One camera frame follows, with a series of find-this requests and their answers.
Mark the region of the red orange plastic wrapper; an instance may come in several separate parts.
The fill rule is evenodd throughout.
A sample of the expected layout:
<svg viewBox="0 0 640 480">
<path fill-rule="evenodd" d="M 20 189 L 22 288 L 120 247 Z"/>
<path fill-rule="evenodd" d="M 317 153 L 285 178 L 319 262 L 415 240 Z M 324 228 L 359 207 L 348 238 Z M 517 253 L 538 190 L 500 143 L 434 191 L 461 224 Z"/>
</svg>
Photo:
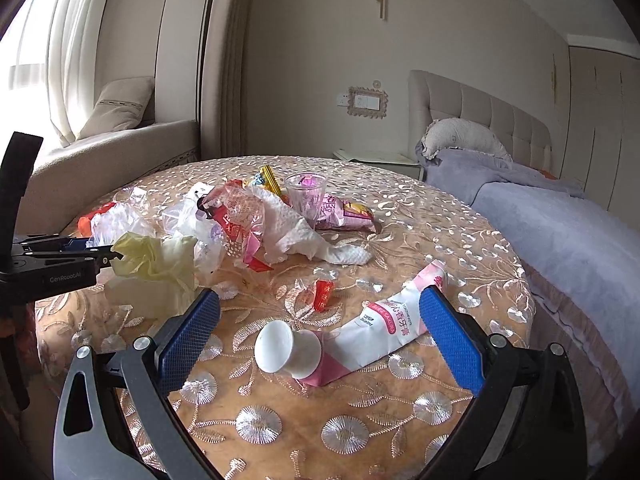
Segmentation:
<svg viewBox="0 0 640 480">
<path fill-rule="evenodd" d="M 81 237 L 92 237 L 92 220 L 96 216 L 100 216 L 101 214 L 105 214 L 111 208 L 116 205 L 115 202 L 108 202 L 102 205 L 100 208 L 89 212 L 88 214 L 84 214 L 77 221 L 77 231 Z"/>
</svg>

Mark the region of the pale yellow paper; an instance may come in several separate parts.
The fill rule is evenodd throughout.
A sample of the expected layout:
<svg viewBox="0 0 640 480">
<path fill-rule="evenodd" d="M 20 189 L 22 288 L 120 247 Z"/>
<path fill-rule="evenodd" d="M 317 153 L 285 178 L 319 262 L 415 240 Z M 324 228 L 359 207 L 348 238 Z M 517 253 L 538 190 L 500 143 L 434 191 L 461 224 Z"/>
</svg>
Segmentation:
<svg viewBox="0 0 640 480">
<path fill-rule="evenodd" d="M 195 297 L 193 236 L 160 238 L 127 232 L 112 246 L 120 258 L 104 285 L 111 304 L 130 304 L 145 318 L 183 314 Z"/>
</svg>

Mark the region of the yellow snack bag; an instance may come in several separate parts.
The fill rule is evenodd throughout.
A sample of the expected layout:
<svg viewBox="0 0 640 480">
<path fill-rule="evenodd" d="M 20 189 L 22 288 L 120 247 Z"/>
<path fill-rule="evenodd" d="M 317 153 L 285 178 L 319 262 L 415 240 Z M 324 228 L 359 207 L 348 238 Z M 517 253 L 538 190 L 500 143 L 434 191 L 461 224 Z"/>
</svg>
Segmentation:
<svg viewBox="0 0 640 480">
<path fill-rule="evenodd" d="M 247 184 L 249 186 L 258 186 L 258 188 L 263 188 L 275 196 L 278 196 L 282 202 L 288 202 L 286 195 L 283 193 L 282 188 L 269 165 L 261 166 L 258 173 L 254 174 L 254 176 L 247 181 Z"/>
</svg>

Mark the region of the white paper towel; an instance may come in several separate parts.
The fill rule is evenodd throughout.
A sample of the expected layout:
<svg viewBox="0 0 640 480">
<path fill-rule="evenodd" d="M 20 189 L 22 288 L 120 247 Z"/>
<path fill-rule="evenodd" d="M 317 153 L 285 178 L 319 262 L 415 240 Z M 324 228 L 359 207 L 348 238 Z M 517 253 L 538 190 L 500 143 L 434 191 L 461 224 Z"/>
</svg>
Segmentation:
<svg viewBox="0 0 640 480">
<path fill-rule="evenodd" d="M 335 246 L 325 240 L 307 220 L 276 194 L 250 186 L 248 190 L 265 208 L 262 248 L 268 263 L 280 263 L 289 255 L 302 255 L 308 260 L 322 260 L 339 266 L 364 266 L 372 254 L 354 245 Z"/>
</svg>

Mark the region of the clear plastic cup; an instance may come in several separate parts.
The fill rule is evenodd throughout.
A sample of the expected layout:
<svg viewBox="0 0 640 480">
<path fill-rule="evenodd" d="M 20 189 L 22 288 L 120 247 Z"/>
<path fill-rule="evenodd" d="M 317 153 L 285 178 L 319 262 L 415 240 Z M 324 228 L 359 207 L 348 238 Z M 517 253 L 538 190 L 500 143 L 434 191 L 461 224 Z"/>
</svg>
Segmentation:
<svg viewBox="0 0 640 480">
<path fill-rule="evenodd" d="M 314 172 L 293 174 L 285 180 L 285 187 L 291 207 L 314 228 L 326 194 L 326 177 Z"/>
</svg>

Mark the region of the pink snack wrapper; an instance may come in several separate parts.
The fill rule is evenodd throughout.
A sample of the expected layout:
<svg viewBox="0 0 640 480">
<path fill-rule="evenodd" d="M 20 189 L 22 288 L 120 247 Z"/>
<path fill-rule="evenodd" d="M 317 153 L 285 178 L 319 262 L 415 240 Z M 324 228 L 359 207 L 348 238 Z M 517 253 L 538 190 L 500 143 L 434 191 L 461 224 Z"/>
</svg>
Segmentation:
<svg viewBox="0 0 640 480">
<path fill-rule="evenodd" d="M 373 212 L 363 204 L 326 194 L 316 220 L 318 230 L 375 232 Z"/>
</svg>

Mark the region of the clear printed plastic bag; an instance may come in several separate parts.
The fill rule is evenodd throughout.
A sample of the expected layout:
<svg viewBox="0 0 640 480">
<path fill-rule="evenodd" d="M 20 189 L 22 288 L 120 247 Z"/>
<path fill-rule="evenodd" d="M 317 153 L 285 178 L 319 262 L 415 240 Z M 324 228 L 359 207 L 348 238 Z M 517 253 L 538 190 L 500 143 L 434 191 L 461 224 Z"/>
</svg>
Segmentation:
<svg viewBox="0 0 640 480">
<path fill-rule="evenodd" d="M 227 255 L 228 238 L 220 224 L 198 208 L 198 200 L 204 198 L 213 185 L 195 183 L 182 200 L 165 209 L 160 224 L 166 235 L 193 236 L 194 266 L 199 274 L 215 273 Z"/>
</svg>

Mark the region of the beige window seat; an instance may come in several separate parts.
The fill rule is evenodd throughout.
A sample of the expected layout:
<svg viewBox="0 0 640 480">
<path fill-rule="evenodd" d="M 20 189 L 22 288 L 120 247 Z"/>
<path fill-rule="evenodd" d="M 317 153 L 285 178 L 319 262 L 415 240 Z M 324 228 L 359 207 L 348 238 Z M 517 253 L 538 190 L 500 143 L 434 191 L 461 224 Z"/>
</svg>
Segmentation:
<svg viewBox="0 0 640 480">
<path fill-rule="evenodd" d="M 108 192 L 200 154 L 193 120 L 101 133 L 43 159 L 18 210 L 18 235 L 64 230 Z"/>
</svg>

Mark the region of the red white plastic wrapper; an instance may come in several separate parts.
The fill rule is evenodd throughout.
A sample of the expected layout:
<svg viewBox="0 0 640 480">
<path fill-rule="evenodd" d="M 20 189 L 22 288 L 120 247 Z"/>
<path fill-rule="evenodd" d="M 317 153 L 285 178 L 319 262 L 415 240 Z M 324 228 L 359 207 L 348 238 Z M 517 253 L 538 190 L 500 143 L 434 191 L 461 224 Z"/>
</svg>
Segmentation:
<svg viewBox="0 0 640 480">
<path fill-rule="evenodd" d="M 228 240 L 228 256 L 237 266 L 258 273 L 272 270 L 257 257 L 265 232 L 265 205 L 241 180 L 212 188 L 198 199 L 198 209 L 220 225 Z"/>
</svg>

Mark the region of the beige cushion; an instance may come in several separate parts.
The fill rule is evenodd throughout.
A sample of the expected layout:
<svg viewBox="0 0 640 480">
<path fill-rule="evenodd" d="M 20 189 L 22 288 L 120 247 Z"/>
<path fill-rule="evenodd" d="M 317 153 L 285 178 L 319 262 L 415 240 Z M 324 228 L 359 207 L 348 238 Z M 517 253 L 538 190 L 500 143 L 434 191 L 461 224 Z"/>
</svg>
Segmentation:
<svg viewBox="0 0 640 480">
<path fill-rule="evenodd" d="M 117 79 L 106 84 L 77 139 L 136 128 L 142 122 L 154 87 L 153 77 Z"/>
</svg>

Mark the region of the pink white tube package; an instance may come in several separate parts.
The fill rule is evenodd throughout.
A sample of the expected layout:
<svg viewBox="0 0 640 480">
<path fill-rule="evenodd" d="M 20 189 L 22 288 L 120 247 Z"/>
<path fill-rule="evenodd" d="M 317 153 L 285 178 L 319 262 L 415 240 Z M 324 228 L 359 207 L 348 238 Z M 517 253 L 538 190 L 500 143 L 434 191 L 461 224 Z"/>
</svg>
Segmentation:
<svg viewBox="0 0 640 480">
<path fill-rule="evenodd" d="M 440 262 L 432 262 L 405 282 L 390 298 L 365 301 L 361 312 L 327 333 L 316 333 L 321 344 L 318 367 L 301 382 L 322 387 L 389 356 L 426 333 L 419 300 L 428 286 L 446 292 L 447 274 Z"/>
</svg>

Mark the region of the white plastic cap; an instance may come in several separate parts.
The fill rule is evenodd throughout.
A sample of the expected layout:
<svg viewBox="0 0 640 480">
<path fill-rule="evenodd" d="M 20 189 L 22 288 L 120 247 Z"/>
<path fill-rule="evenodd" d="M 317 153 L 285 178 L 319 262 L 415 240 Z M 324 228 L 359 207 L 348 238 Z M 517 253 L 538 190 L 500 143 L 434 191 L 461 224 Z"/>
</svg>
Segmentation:
<svg viewBox="0 0 640 480">
<path fill-rule="evenodd" d="M 256 364 L 267 374 L 286 373 L 305 379 L 318 368 L 321 356 L 321 342 L 314 332 L 293 330 L 280 320 L 269 322 L 255 341 Z"/>
</svg>

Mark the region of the lavender bed blanket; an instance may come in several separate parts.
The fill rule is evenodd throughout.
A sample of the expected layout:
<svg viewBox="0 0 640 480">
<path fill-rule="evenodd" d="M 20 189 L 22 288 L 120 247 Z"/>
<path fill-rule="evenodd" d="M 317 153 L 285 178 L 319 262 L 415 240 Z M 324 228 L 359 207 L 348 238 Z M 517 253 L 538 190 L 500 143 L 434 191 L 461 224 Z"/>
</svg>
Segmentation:
<svg viewBox="0 0 640 480">
<path fill-rule="evenodd" d="M 420 156 L 424 181 L 482 214 L 533 278 L 592 323 L 639 404 L 639 234 L 587 200 L 578 186 L 477 151 Z"/>
</svg>

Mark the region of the embroidered round tablecloth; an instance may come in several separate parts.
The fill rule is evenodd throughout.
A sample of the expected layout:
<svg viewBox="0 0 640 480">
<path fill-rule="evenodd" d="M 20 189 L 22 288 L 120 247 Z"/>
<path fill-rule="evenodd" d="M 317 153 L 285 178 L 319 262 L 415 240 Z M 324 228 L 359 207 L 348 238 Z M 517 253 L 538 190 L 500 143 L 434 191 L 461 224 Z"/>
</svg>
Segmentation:
<svg viewBox="0 0 640 480">
<path fill-rule="evenodd" d="M 210 288 L 221 315 L 169 401 L 231 479 L 410 479 L 470 389 L 419 313 L 441 292 L 525 346 L 535 313 L 503 235 L 460 200 L 335 159 L 194 162 L 100 194 L 123 262 L 36 304 L 44 374 L 154 336 Z"/>
</svg>

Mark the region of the small red wrapper piece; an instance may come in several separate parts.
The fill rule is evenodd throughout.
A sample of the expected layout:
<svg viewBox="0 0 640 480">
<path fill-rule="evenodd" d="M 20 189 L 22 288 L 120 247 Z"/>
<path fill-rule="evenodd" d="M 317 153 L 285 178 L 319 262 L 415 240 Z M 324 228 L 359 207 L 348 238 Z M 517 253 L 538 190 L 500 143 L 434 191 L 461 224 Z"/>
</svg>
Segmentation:
<svg viewBox="0 0 640 480">
<path fill-rule="evenodd" d="M 328 308 L 333 289 L 332 281 L 317 280 L 314 283 L 314 302 L 312 303 L 314 312 L 324 312 Z"/>
</svg>

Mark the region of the white sheer curtain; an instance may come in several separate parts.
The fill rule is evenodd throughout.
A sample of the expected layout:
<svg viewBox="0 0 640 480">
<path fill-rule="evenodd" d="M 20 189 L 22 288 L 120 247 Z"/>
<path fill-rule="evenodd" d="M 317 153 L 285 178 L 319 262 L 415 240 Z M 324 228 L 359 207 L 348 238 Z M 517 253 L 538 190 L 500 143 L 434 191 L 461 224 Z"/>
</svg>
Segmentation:
<svg viewBox="0 0 640 480">
<path fill-rule="evenodd" d="M 46 57 L 49 120 L 74 143 L 94 107 L 96 52 L 107 0 L 53 0 Z"/>
</svg>

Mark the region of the white nightstand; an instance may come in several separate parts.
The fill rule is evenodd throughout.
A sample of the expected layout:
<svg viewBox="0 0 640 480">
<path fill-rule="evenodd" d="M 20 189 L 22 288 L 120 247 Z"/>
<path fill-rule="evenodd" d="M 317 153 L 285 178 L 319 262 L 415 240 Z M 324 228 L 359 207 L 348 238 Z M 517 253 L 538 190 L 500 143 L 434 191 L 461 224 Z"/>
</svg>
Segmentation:
<svg viewBox="0 0 640 480">
<path fill-rule="evenodd" d="M 344 148 L 338 148 L 333 152 L 336 159 L 344 162 L 360 162 L 373 167 L 404 174 L 407 177 L 420 180 L 422 167 L 414 160 L 400 153 L 387 153 L 378 151 L 350 152 Z"/>
</svg>

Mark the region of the white bed pillow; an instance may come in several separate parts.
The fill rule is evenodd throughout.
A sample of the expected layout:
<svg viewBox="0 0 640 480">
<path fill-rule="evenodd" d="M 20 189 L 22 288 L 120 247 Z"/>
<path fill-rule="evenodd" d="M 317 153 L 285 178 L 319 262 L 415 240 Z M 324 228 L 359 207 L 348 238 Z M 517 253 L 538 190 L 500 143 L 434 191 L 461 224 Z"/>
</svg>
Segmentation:
<svg viewBox="0 0 640 480">
<path fill-rule="evenodd" d="M 477 122 L 462 118 L 434 120 L 418 145 L 419 153 L 425 159 L 433 159 L 446 148 L 482 152 L 512 162 L 511 155 L 495 133 Z"/>
</svg>

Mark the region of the beige tufted headboard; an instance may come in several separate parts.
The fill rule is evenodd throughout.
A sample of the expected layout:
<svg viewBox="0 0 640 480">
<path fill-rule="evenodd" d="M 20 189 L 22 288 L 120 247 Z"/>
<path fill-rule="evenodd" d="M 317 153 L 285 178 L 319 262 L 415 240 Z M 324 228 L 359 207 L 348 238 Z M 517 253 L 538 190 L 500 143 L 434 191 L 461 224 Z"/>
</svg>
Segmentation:
<svg viewBox="0 0 640 480">
<path fill-rule="evenodd" d="M 455 80 L 413 70 L 408 76 L 409 154 L 433 120 L 459 117 L 490 129 L 520 164 L 552 170 L 549 129 L 537 118 Z"/>
</svg>

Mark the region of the framed wall switch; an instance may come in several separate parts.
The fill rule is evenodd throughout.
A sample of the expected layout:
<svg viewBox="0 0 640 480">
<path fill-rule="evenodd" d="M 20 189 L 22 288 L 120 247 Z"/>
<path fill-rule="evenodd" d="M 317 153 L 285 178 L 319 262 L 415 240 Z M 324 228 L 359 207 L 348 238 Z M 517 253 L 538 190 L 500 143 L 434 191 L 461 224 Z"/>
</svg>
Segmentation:
<svg viewBox="0 0 640 480">
<path fill-rule="evenodd" d="M 347 114 L 355 117 L 384 119 L 387 115 L 388 94 L 381 89 L 350 87 Z"/>
</svg>

